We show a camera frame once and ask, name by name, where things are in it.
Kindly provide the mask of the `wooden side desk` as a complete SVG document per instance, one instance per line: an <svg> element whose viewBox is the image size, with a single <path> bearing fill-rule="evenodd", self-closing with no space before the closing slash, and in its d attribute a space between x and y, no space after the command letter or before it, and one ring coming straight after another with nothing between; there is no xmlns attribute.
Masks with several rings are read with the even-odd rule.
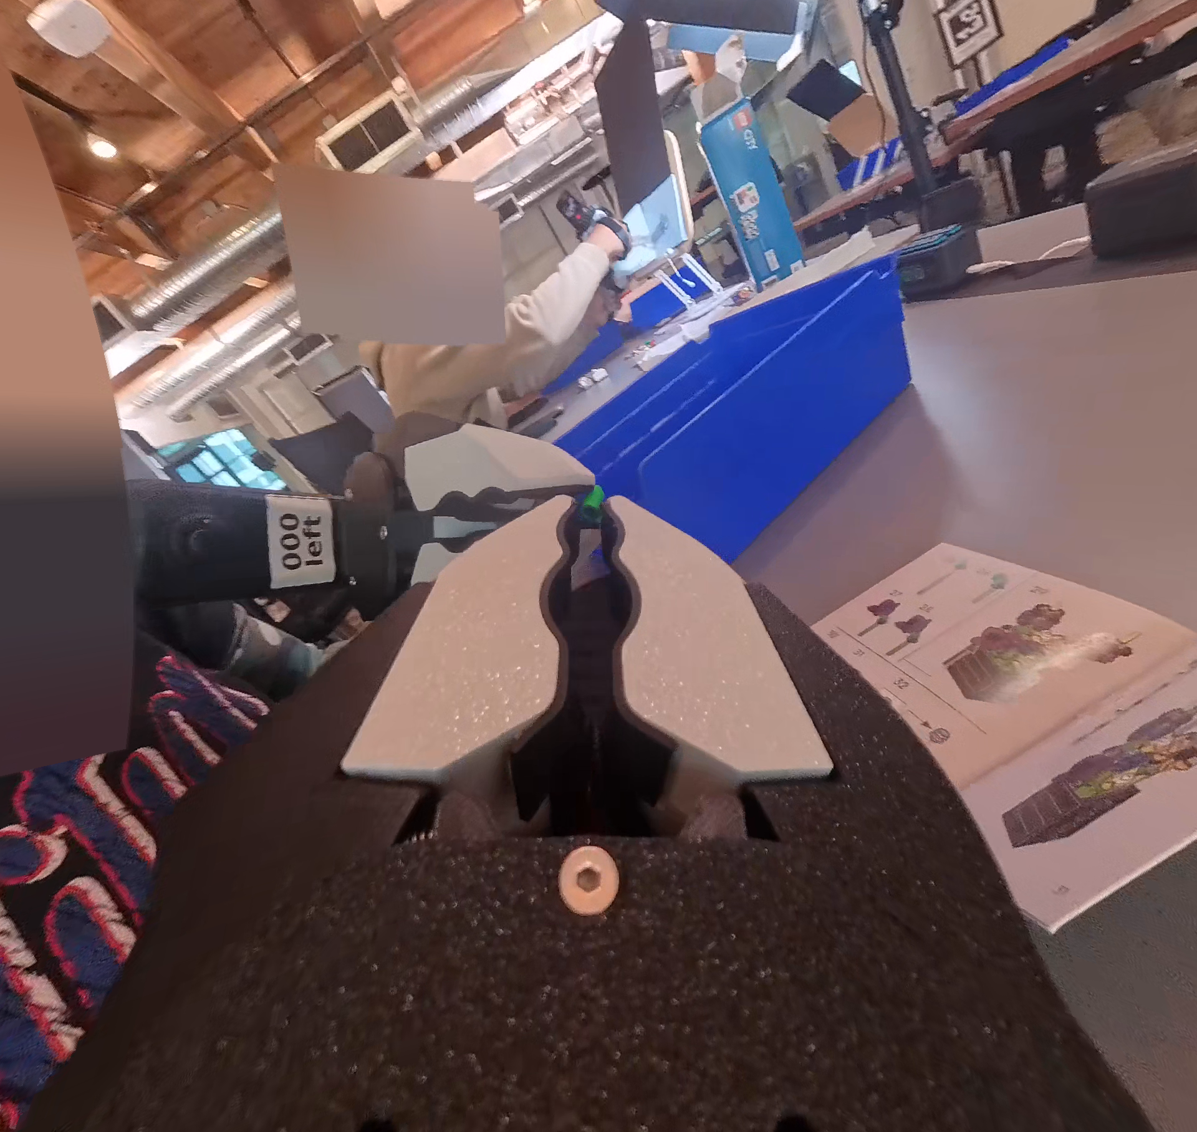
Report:
<svg viewBox="0 0 1197 1132"><path fill-rule="evenodd" d="M1195 0L1136 0L1086 31L1051 59L1037 62L1031 71L1018 69L1016 76L1001 90L982 90L980 105L956 116L942 129L941 139L930 152L930 163L941 170L961 156L978 148L996 122L1006 115L1026 111L1036 117L1040 97L1054 94L1079 80L1104 87L1113 85L1108 66L1114 64L1122 72L1144 69L1144 79L1155 74L1168 75L1187 67L1190 60L1183 54L1194 50L1194 40L1185 36L1155 55L1137 55L1136 50L1152 38L1194 19Z"/></svg>

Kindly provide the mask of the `person's left forearm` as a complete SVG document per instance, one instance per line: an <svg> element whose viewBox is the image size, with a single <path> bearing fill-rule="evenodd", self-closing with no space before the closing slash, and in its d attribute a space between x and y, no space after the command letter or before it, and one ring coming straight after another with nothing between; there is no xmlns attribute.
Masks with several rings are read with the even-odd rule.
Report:
<svg viewBox="0 0 1197 1132"><path fill-rule="evenodd" d="M142 605L138 626L202 671L239 680L280 702L346 648L346 641L315 645L251 616L234 601L167 607Z"/></svg>

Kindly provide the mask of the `tall blue box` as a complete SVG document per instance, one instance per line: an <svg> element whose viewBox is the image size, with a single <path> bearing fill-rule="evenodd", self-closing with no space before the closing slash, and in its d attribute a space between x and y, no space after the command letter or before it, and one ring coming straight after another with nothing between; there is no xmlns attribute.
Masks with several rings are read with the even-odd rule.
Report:
<svg viewBox="0 0 1197 1132"><path fill-rule="evenodd" d="M800 238L749 99L740 97L702 122L697 145L755 291L800 271Z"/></svg>

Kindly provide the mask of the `dark grey cube device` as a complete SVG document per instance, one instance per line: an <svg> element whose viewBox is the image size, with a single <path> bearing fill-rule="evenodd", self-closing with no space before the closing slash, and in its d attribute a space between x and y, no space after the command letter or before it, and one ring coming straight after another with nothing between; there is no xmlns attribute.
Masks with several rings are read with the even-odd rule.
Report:
<svg viewBox="0 0 1197 1132"><path fill-rule="evenodd" d="M1193 246L1195 140L1123 161L1083 193L1088 249L1121 259Z"/></svg>

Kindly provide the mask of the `person's left hand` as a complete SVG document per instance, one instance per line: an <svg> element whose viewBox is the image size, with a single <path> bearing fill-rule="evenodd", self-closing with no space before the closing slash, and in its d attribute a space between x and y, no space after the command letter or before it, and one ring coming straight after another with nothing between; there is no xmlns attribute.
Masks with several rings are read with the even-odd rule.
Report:
<svg viewBox="0 0 1197 1132"><path fill-rule="evenodd" d="M343 481L343 496L385 514L411 511L402 456L375 450L356 455Z"/></svg>

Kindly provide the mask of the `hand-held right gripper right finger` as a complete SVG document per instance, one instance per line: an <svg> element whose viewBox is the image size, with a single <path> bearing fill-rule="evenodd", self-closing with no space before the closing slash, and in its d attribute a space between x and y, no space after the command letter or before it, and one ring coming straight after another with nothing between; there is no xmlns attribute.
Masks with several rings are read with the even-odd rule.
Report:
<svg viewBox="0 0 1197 1132"><path fill-rule="evenodd" d="M604 506L617 621L604 752L648 825L679 834L710 801L830 779L834 766L744 580L632 500Z"/></svg>

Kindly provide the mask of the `lego instruction booklet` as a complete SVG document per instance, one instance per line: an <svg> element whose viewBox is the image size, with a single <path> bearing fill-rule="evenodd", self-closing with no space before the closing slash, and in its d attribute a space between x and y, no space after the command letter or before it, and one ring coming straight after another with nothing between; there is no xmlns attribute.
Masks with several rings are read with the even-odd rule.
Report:
<svg viewBox="0 0 1197 1132"><path fill-rule="evenodd" d="M815 622L1056 934L1195 840L1195 635L941 542Z"/></svg>

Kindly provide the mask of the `small black device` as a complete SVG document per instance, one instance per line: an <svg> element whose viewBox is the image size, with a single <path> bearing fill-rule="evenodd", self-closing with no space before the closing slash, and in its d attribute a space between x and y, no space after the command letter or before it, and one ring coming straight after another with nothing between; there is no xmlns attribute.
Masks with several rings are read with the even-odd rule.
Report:
<svg viewBox="0 0 1197 1132"><path fill-rule="evenodd" d="M920 233L895 256L895 273L904 303L950 296L972 278L981 262L978 228L952 225Z"/></svg>

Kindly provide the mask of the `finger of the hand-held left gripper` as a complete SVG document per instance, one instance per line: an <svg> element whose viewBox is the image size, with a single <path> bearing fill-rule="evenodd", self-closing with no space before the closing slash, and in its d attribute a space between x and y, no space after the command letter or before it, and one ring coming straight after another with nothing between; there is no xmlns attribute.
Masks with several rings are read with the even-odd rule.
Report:
<svg viewBox="0 0 1197 1132"><path fill-rule="evenodd" d="M463 506L460 511L407 514L407 584L427 585L491 532L531 511L531 506Z"/></svg>
<svg viewBox="0 0 1197 1132"><path fill-rule="evenodd" d="M414 508L447 514L447 499L586 496L593 473L553 443L491 427L460 427L406 446L401 481Z"/></svg>

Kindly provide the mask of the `silver ceiling duct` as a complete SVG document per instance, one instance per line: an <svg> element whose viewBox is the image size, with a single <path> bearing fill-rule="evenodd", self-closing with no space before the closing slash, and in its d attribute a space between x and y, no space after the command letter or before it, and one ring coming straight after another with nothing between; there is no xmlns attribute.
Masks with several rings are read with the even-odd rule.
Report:
<svg viewBox="0 0 1197 1132"><path fill-rule="evenodd" d="M361 175L409 172L427 156L458 145L549 77L556 70L548 62L548 56L541 56L521 69L476 71L426 97L395 81L315 139L315 163ZM154 368L143 365L188 328L210 318L251 279L266 279L288 256L280 206L270 200L168 263L129 298L93 296L92 313L109 378L133 373L126 385L114 389L119 419L141 420L167 407L209 382L237 352L283 329L296 312L294 287L266 283L263 296L235 309L232 318L173 347Z"/></svg>

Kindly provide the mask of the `large blue plastic bin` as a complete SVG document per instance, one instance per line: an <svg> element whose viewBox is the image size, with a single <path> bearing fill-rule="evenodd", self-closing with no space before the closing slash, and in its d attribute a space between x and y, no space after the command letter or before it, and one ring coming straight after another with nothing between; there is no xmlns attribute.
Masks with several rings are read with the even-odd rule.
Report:
<svg viewBox="0 0 1197 1132"><path fill-rule="evenodd" d="M734 562L911 384L895 256L712 324L553 443Z"/></svg>

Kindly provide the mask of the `white ceiling disc device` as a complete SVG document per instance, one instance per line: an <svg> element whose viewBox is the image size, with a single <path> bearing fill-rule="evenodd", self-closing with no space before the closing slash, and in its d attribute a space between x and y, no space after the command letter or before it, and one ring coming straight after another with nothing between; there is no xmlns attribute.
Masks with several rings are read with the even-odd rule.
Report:
<svg viewBox="0 0 1197 1132"><path fill-rule="evenodd" d="M42 0L26 15L30 29L73 60L96 55L112 39L112 24L87 0Z"/></svg>

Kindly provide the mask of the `black light stand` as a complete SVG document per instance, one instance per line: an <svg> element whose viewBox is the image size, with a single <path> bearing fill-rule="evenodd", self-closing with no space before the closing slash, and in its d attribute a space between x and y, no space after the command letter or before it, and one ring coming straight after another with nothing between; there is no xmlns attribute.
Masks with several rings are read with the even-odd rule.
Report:
<svg viewBox="0 0 1197 1132"><path fill-rule="evenodd" d="M946 227L977 227L983 203L978 181L957 170L935 167L932 162L929 148L931 127L915 105L894 35L905 1L855 0L862 34L875 51L875 62L896 119L919 227L925 233Z"/></svg>

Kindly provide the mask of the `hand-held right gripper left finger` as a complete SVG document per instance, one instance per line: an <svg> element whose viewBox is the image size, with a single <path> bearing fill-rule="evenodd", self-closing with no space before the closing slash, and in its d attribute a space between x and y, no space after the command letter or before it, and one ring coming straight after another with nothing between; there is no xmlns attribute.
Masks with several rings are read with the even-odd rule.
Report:
<svg viewBox="0 0 1197 1132"><path fill-rule="evenodd" d="M340 758L345 777L466 796L501 830L537 819L545 767L512 759L564 705L549 601L557 580L569 584L578 509L548 499L439 572Z"/></svg>

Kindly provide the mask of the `square wall tag sign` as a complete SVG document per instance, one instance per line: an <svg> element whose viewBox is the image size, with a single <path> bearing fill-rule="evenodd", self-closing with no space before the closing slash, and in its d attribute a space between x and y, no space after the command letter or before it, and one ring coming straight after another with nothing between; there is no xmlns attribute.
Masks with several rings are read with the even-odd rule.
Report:
<svg viewBox="0 0 1197 1132"><path fill-rule="evenodd" d="M1005 36L995 0L948 0L935 11L934 18L953 71L961 71Z"/></svg>

